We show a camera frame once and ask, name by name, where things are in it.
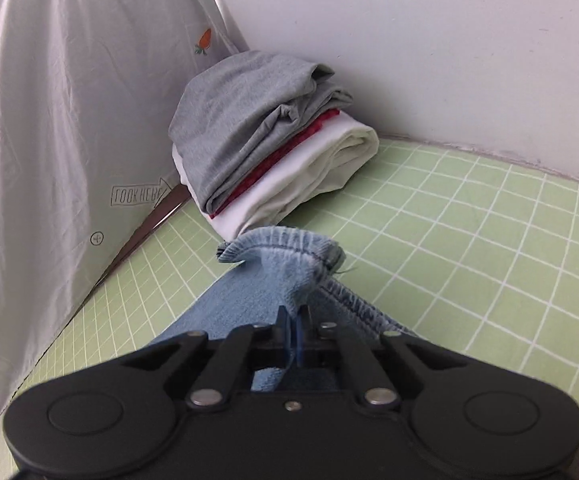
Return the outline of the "folded white garment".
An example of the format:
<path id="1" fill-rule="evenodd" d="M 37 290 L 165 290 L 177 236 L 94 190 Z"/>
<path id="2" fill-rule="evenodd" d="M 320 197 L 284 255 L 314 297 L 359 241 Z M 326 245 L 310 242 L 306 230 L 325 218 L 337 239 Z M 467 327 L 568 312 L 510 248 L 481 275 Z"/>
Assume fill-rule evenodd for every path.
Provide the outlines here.
<path id="1" fill-rule="evenodd" d="M 258 226 L 273 226 L 306 200 L 342 188 L 377 153 L 378 144 L 373 128 L 340 110 L 337 117 L 274 165 L 215 219 L 202 214 L 224 240 L 235 240 Z M 172 156 L 182 183 L 201 210 L 173 143 Z"/>

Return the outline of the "blue denim jeans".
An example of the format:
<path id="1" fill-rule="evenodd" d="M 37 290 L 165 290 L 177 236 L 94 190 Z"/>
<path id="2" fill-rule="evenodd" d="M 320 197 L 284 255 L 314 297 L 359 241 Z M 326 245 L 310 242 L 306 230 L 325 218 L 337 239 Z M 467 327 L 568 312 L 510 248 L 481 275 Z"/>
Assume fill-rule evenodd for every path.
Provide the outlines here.
<path id="1" fill-rule="evenodd" d="M 217 260 L 234 268 L 151 344 L 190 330 L 222 339 L 242 325 L 272 325 L 280 307 L 288 310 L 289 325 L 294 327 L 304 304 L 315 324 L 334 322 L 366 344 L 375 344 L 387 330 L 412 335 L 412 330 L 337 281 L 335 273 L 345 259 L 343 247 L 319 233 L 286 226 L 248 231 L 217 249 Z"/>

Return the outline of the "folded red garment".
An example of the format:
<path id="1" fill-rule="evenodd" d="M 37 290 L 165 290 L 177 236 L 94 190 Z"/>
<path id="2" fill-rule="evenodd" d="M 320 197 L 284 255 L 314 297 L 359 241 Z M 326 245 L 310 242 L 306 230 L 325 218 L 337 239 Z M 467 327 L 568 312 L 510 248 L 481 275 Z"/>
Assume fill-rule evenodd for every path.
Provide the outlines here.
<path id="1" fill-rule="evenodd" d="M 303 129 L 302 132 L 296 134 L 288 142 L 285 142 L 280 148 L 277 148 L 272 154 L 267 156 L 262 162 L 250 171 L 246 177 L 236 185 L 236 188 L 230 193 L 228 198 L 218 207 L 218 209 L 209 214 L 210 219 L 215 219 L 218 214 L 221 214 L 227 206 L 230 206 L 235 200 L 241 197 L 246 191 L 252 188 L 274 165 L 276 165 L 285 156 L 295 150 L 297 146 L 307 141 L 318 133 L 326 122 L 337 117 L 340 114 L 340 110 L 333 108 L 332 110 L 327 110 L 320 114 L 314 119 L 314 122 L 310 124 L 307 128 Z"/>

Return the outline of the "green grid cutting mat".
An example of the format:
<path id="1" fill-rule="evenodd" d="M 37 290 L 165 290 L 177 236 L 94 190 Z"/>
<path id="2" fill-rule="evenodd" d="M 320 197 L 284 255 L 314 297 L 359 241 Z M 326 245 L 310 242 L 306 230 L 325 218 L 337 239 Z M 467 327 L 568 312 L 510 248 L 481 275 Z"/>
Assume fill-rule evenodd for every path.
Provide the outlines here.
<path id="1" fill-rule="evenodd" d="M 334 238 L 340 281 L 435 344 L 579 403 L 579 183 L 485 156 L 384 141 L 288 224 Z M 32 387 L 147 344 L 224 274 L 193 204 L 94 294 L 24 378 Z M 573 475 L 579 479 L 579 457 Z"/>

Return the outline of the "grey printed backdrop sheet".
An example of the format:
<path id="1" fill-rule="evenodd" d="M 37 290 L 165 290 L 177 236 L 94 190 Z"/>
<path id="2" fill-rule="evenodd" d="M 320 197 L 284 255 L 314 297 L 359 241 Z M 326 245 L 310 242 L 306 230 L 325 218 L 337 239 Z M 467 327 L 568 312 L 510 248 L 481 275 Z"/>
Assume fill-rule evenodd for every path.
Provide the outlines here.
<path id="1" fill-rule="evenodd" d="M 215 0 L 0 0 L 0 415 L 175 184 L 183 89 L 233 52 Z"/>

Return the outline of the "folded grey garment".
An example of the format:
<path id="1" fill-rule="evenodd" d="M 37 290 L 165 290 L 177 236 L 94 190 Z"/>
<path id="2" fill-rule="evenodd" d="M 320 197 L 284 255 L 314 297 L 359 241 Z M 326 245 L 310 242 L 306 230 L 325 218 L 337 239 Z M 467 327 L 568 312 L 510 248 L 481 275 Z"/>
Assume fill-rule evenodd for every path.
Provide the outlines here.
<path id="1" fill-rule="evenodd" d="M 204 214 L 216 214 L 250 171 L 320 115 L 352 104 L 333 76 L 321 63 L 246 51 L 186 85 L 169 138 Z"/>

